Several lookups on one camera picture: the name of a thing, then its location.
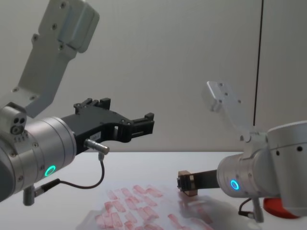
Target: robotic arm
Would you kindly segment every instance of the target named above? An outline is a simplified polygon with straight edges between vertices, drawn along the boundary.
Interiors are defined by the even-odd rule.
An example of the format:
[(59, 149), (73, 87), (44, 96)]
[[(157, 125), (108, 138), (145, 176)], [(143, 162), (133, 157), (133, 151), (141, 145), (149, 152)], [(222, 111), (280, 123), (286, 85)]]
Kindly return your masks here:
[[(83, 0), (50, 0), (32, 37), (33, 49), (17, 85), (0, 99), (0, 202), (24, 190), (24, 204), (59, 183), (93, 188), (104, 178), (106, 140), (129, 142), (153, 132), (154, 115), (130, 120), (110, 111), (111, 100), (87, 99), (74, 105), (75, 114), (27, 122), (53, 101), (68, 62), (87, 50), (99, 14)], [(69, 165), (76, 155), (99, 152), (101, 180), (94, 186), (56, 179), (37, 189), (34, 183)]]
[(211, 110), (224, 108), (245, 142), (242, 154), (224, 158), (217, 170), (178, 177), (181, 191), (221, 188), (231, 197), (253, 201), (254, 211), (239, 214), (263, 222), (259, 198), (281, 198), (295, 216), (307, 216), (307, 121), (258, 132), (246, 122), (241, 100), (225, 83), (209, 81)]

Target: white table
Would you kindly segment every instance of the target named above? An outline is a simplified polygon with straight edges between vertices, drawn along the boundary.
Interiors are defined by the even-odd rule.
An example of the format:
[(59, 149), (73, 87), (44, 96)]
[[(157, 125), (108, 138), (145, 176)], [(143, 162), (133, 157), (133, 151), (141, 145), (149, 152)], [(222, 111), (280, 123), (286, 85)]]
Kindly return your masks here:
[[(0, 203), (0, 229), (74, 230), (93, 209), (101, 190), (108, 183), (141, 179), (148, 183), (176, 187), (178, 171), (189, 170), (195, 173), (213, 170), (217, 168), (222, 158), (232, 154), (235, 153), (110, 153), (105, 158), (106, 177), (100, 187), (93, 190), (80, 190), (58, 185), (38, 197), (31, 207), (23, 206), (22, 192), (20, 192)], [(99, 180), (100, 173), (97, 153), (83, 153), (77, 156), (71, 165), (45, 179), (43, 183), (60, 178), (76, 184), (92, 185)], [(242, 202), (242, 199), (228, 197), (220, 189), (210, 194), (214, 199), (228, 202), (236, 208)], [(245, 209), (250, 210), (251, 204), (246, 205)], [(303, 230), (307, 226), (307, 218), (281, 219), (266, 212), (264, 212), (264, 218), (265, 222), (260, 224), (263, 230)]]

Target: metal connector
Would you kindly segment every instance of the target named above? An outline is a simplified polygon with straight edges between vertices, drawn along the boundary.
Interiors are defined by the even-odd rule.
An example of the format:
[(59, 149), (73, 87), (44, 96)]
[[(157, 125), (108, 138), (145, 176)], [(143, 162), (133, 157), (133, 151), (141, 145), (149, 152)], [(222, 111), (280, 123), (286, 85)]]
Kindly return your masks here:
[(97, 152), (101, 152), (104, 155), (107, 155), (110, 152), (110, 148), (109, 147), (104, 146), (104, 145), (102, 145), (100, 143), (97, 143), (96, 141), (90, 140), (90, 139), (86, 139), (85, 140), (84, 146), (86, 148), (96, 150)]

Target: blue led ring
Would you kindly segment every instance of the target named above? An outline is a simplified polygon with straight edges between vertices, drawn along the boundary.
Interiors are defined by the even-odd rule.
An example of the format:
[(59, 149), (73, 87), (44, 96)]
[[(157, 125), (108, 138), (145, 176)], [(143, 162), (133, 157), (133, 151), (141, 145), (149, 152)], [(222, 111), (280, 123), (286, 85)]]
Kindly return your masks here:
[(231, 187), (232, 187), (233, 189), (235, 189), (235, 190), (239, 190), (239, 189), (240, 189), (240, 186), (239, 186), (238, 182), (235, 181), (235, 180), (232, 180), (232, 181), (230, 182), (230, 185), (231, 185)]

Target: black cable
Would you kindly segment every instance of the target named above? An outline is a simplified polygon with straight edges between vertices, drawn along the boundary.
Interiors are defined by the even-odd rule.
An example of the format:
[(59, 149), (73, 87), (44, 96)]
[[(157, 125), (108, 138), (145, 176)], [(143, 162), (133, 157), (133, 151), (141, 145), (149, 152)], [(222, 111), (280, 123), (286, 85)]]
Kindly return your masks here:
[(264, 0), (261, 1), (260, 31), (259, 31), (259, 45), (258, 45), (258, 61), (257, 61), (256, 90), (255, 90), (255, 104), (254, 104), (254, 120), (253, 120), (253, 125), (254, 126), (256, 124), (256, 109), (257, 109), (259, 67), (260, 67), (260, 51), (261, 51), (261, 39), (262, 39), (263, 5), (264, 5)]
[(240, 207), (239, 207), (239, 212), (242, 211), (243, 206), (244, 206), (246, 203), (248, 203), (249, 201), (251, 201), (251, 198), (247, 199), (246, 201), (244, 201), (244, 202), (240, 205)]
[(55, 179), (47, 184), (44, 184), (42, 186), (40, 186), (39, 190), (41, 189), (42, 190), (42, 193), (40, 193), (39, 195), (45, 193), (46, 191), (48, 191), (49, 189), (57, 186), (58, 184), (66, 184), (66, 185), (69, 185), (71, 187), (74, 187), (74, 188), (80, 188), (80, 189), (92, 189), (92, 188), (96, 188), (98, 187), (102, 181), (104, 180), (104, 177), (105, 177), (105, 166), (104, 166), (104, 163), (101, 161), (100, 162), (100, 165), (101, 165), (101, 178), (100, 180), (92, 185), (92, 186), (80, 186), (80, 185), (76, 185), (76, 184), (72, 184), (72, 183), (69, 183), (69, 182), (66, 182), (66, 181), (61, 181), (60, 179)]
[(60, 184), (66, 184), (66, 185), (69, 185), (71, 187), (80, 188), (80, 189), (96, 188), (96, 187), (98, 187), (102, 183), (102, 181), (104, 180), (104, 177), (105, 177), (105, 166), (104, 166), (104, 163), (101, 161), (100, 165), (101, 165), (101, 178), (100, 178), (100, 180), (96, 184), (94, 184), (92, 186), (80, 186), (80, 185), (72, 184), (72, 183), (69, 183), (69, 182), (66, 182), (66, 181), (60, 181)]
[(244, 206), (247, 202), (249, 202), (249, 201), (251, 201), (251, 198), (245, 200), (245, 201), (240, 205), (240, 207), (239, 207), (239, 212), (238, 212), (238, 214), (239, 214), (240, 216), (244, 216), (244, 217), (250, 218), (250, 215), (254, 215), (253, 212), (242, 211), (243, 206)]

